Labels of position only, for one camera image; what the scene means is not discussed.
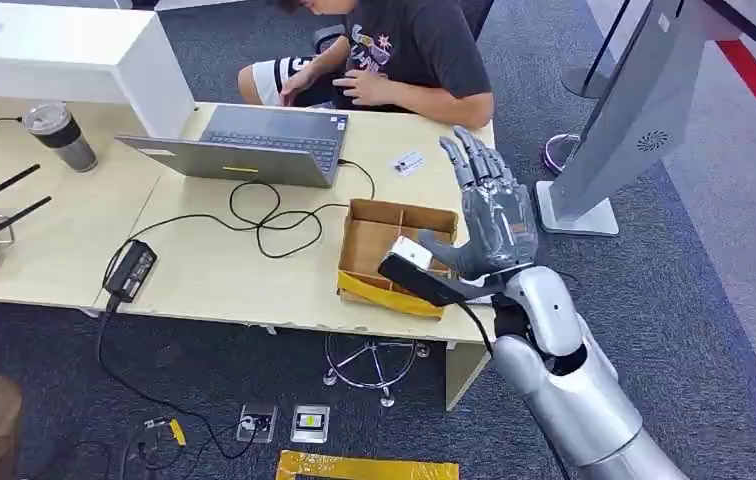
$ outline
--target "gray laptop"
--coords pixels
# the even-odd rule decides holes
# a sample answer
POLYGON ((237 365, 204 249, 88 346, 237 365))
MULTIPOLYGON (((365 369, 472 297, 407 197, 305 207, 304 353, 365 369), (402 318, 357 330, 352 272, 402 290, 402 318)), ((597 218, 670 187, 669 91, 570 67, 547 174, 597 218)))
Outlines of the gray laptop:
POLYGON ((219 105, 199 141, 116 139, 190 177, 330 188, 347 126, 336 113, 219 105))

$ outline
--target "black t-shirt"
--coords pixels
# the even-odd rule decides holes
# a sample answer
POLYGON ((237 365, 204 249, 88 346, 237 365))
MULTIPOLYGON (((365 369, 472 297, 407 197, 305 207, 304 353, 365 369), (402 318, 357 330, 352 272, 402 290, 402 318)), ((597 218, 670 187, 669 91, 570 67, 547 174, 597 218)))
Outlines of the black t-shirt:
MULTIPOLYGON (((443 88, 456 98, 491 91, 475 39, 457 0, 359 0, 346 16, 346 70, 443 88)), ((348 101, 348 97, 335 98, 348 101)))

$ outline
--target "silver robotic arm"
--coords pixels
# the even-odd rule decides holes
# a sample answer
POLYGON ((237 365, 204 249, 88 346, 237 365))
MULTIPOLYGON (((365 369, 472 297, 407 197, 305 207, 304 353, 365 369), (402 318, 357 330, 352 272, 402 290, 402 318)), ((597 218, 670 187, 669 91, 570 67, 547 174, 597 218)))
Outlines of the silver robotic arm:
MULTIPOLYGON (((441 138, 440 145, 455 168, 470 240, 454 248, 420 231, 419 241, 461 277, 497 279, 487 293, 495 293, 492 354, 498 371, 582 478, 686 479, 643 428, 561 277, 547 267, 521 268, 537 243, 528 231, 524 187, 498 152, 462 128, 455 134, 468 159, 451 139, 441 138)), ((408 273, 394 280, 435 304, 462 303, 473 295, 450 282, 413 278, 408 273)))
POLYGON ((504 295, 527 313, 532 335, 499 336, 493 360, 561 456, 587 479, 686 479, 643 429, 560 276, 546 267, 522 270, 504 295), (565 355, 552 345, 574 349, 565 355))

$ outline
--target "knee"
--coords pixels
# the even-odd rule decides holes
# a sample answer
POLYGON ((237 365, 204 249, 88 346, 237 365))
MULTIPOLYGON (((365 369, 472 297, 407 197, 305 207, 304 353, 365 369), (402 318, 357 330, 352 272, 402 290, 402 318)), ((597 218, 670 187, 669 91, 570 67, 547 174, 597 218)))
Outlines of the knee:
POLYGON ((260 96, 257 94, 257 86, 254 84, 253 66, 243 67, 237 74, 237 88, 246 103, 260 104, 260 96))
POLYGON ((7 377, 0 376, 0 413, 16 418, 22 411, 22 391, 7 377))

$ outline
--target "shorts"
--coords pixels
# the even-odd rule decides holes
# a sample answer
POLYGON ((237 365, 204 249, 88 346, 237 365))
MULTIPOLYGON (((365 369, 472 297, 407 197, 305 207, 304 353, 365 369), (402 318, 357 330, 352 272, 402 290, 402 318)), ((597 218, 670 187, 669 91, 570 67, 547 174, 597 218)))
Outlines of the shorts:
MULTIPOLYGON (((309 65, 314 58, 286 57, 253 64, 251 72, 260 101, 264 105, 279 106, 281 102, 278 95, 284 83, 309 65)), ((339 76, 337 73, 321 76, 310 88, 296 96, 293 106, 310 107, 333 102, 335 89, 331 81, 339 76)))

